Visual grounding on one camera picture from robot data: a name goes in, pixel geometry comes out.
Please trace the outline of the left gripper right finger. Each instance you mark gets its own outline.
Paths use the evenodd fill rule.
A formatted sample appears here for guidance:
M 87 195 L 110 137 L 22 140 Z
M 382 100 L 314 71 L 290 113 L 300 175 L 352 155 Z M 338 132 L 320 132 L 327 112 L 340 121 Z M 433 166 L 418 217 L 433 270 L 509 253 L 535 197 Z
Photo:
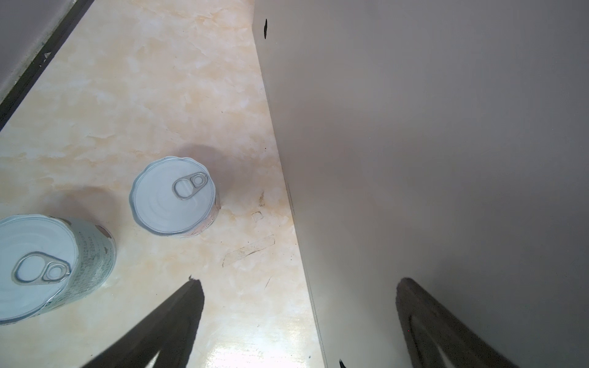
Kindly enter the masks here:
M 411 278 L 397 285 L 397 312 L 414 367 L 515 367 Z

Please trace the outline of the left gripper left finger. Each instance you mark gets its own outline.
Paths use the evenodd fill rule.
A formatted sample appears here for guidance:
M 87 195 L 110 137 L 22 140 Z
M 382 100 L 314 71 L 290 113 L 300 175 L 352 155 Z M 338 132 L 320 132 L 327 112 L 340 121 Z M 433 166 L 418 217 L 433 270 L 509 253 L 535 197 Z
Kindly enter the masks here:
M 201 281 L 181 288 L 86 367 L 185 367 L 205 304 Z

